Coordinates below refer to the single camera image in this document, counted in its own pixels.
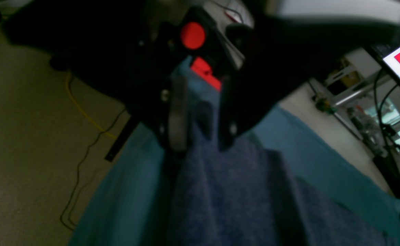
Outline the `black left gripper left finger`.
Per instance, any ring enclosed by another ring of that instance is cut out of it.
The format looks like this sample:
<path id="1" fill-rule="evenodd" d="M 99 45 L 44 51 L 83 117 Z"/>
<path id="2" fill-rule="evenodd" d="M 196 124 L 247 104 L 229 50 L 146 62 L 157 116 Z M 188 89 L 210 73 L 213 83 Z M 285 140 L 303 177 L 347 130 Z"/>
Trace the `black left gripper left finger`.
<path id="1" fill-rule="evenodd" d="M 44 51 L 73 76 L 158 128 L 162 82 L 171 73 L 160 27 L 179 24 L 189 0 L 32 0 L 2 26 L 10 43 Z"/>

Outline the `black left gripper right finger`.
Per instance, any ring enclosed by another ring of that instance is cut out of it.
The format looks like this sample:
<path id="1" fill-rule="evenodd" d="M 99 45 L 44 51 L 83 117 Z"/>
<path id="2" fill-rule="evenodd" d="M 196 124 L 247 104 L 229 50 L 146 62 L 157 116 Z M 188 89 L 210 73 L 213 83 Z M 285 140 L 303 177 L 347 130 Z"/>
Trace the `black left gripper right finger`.
<path id="1" fill-rule="evenodd" d="M 254 29 L 241 68 L 224 84 L 221 150 L 256 126 L 310 78 L 341 56 L 389 42 L 400 29 L 400 0 L 245 0 Z"/>

